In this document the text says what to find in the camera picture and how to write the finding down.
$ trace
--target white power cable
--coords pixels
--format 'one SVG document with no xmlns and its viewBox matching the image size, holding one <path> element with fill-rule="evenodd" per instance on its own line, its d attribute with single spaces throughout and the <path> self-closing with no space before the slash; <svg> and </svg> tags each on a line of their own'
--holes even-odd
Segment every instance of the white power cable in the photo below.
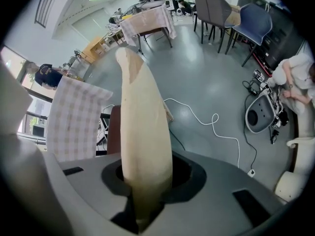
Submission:
<svg viewBox="0 0 315 236">
<path fill-rule="evenodd" d="M 237 168 L 239 168 L 239 162 L 240 162 L 240 143 L 239 143 L 239 141 L 238 141 L 237 138 L 234 138 L 234 137 L 227 137 L 227 136 L 219 136 L 219 135 L 215 132 L 214 124 L 215 124 L 216 122 L 218 122 L 218 120 L 219 120 L 219 115 L 218 115 L 217 113 L 215 113 L 215 114 L 212 115 L 212 117 L 211 117 L 211 123 L 203 123 L 203 122 L 202 122 L 201 120 L 199 120 L 198 117 L 194 114 L 193 110 L 191 109 L 191 107 L 190 107 L 189 105 L 186 105 L 186 104 L 184 104 L 184 103 L 181 103 L 181 102 L 179 102 L 179 101 L 177 101 L 177 100 L 174 100 L 174 99 L 172 99 L 172 98 L 168 98 L 168 99 L 164 100 L 164 102 L 167 101 L 167 100 L 172 100 L 172 101 L 175 101 L 175 102 L 177 102 L 177 103 L 179 103 L 179 104 L 181 104 L 181 105 L 184 105 L 184 106 L 186 106 L 186 107 L 189 107 L 189 109 L 190 109 L 190 111 L 192 112 L 193 116 L 196 117 L 197 121 L 200 122 L 200 124 L 202 124 L 202 125 L 204 125 L 204 126 L 212 125 L 212 130 L 213 130 L 213 133 L 215 134 L 215 136 L 220 137 L 220 138 L 227 138 L 227 139 L 236 140 L 236 141 L 237 141 L 237 146 L 238 146 Z"/>
</svg>

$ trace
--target person's arm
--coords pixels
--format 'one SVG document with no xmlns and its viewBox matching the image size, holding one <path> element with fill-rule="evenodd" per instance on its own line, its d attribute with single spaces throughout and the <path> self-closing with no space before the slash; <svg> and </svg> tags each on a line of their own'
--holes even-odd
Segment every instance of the person's arm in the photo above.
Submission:
<svg viewBox="0 0 315 236">
<path fill-rule="evenodd" d="M 54 67 L 53 69 L 54 69 L 55 71 L 61 73 L 62 75 L 67 76 L 67 72 L 63 72 L 61 68 L 55 68 L 55 67 Z"/>
<path fill-rule="evenodd" d="M 289 85 L 293 85 L 293 78 L 292 78 L 292 75 L 291 75 L 291 65 L 290 65 L 290 62 L 289 60 L 286 60 L 283 65 L 282 65 L 282 68 L 285 72 L 285 75 L 286 75 L 286 79 L 289 83 Z"/>
<path fill-rule="evenodd" d="M 310 101 L 312 100 L 308 94 L 300 95 L 293 90 L 291 90 L 291 91 L 285 90 L 283 92 L 283 95 L 285 98 L 292 98 L 292 99 L 298 100 L 298 101 L 302 102 L 304 105 L 308 105 L 310 103 Z"/>
<path fill-rule="evenodd" d="M 52 88 L 52 87 L 46 85 L 45 83 L 42 83 L 41 86 L 42 86 L 43 88 L 45 88 L 45 89 L 54 89 L 54 88 Z"/>
</svg>

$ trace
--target round white device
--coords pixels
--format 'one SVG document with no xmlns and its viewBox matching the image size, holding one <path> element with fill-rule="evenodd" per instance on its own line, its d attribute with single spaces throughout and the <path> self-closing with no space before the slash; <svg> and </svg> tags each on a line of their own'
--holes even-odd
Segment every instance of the round white device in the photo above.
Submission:
<svg viewBox="0 0 315 236">
<path fill-rule="evenodd" d="M 176 13 L 177 13 L 177 16 L 181 16 L 183 14 L 181 9 L 177 9 Z"/>
</svg>

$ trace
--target power plug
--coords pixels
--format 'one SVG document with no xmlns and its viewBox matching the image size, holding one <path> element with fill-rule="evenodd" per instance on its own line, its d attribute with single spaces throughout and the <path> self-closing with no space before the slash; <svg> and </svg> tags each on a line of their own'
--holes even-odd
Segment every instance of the power plug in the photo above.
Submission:
<svg viewBox="0 0 315 236">
<path fill-rule="evenodd" d="M 248 171 L 248 173 L 247 173 L 247 175 L 249 175 L 250 177 L 254 177 L 255 174 L 256 174 L 256 172 L 255 172 L 253 169 L 251 169 L 251 170 Z"/>
</svg>

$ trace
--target white shirt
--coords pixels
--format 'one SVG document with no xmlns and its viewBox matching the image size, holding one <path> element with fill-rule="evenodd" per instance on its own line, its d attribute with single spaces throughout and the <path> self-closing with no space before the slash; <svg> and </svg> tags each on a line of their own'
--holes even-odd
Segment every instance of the white shirt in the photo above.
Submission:
<svg viewBox="0 0 315 236">
<path fill-rule="evenodd" d="M 307 89 L 309 98 L 315 100 L 315 84 L 311 80 L 310 67 L 314 61 L 306 54 L 300 53 L 288 59 L 294 83 L 300 89 Z"/>
</svg>

